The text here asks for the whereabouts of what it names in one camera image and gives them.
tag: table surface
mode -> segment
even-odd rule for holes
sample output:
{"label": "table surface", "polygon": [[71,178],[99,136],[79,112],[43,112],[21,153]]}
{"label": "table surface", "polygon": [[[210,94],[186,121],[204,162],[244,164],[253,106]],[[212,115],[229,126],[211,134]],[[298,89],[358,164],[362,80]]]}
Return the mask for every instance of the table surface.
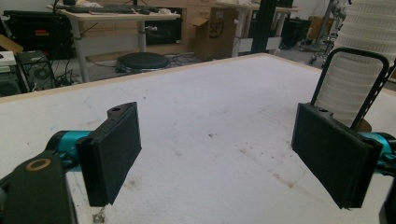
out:
{"label": "table surface", "polygon": [[[0,98],[0,176],[62,130],[93,130],[137,102],[142,151],[106,223],[378,223],[390,177],[374,175],[363,208],[340,210],[290,148],[297,104],[320,71],[267,54]],[[366,119],[396,135],[396,95]],[[81,173],[67,178],[92,223]]]}
{"label": "table surface", "polygon": [[[224,3],[224,2],[216,2],[217,5],[223,7],[235,7],[235,8],[245,8],[251,10],[259,10],[259,4],[236,4],[236,3]],[[298,12],[300,9],[298,7],[276,7],[277,12]]]}
{"label": "table surface", "polygon": [[[52,10],[52,5],[47,5],[47,8]],[[180,15],[174,13],[150,13],[149,15],[142,15],[138,13],[92,15],[90,13],[72,13],[64,9],[60,10],[59,13],[77,21],[165,21],[180,18]]]}

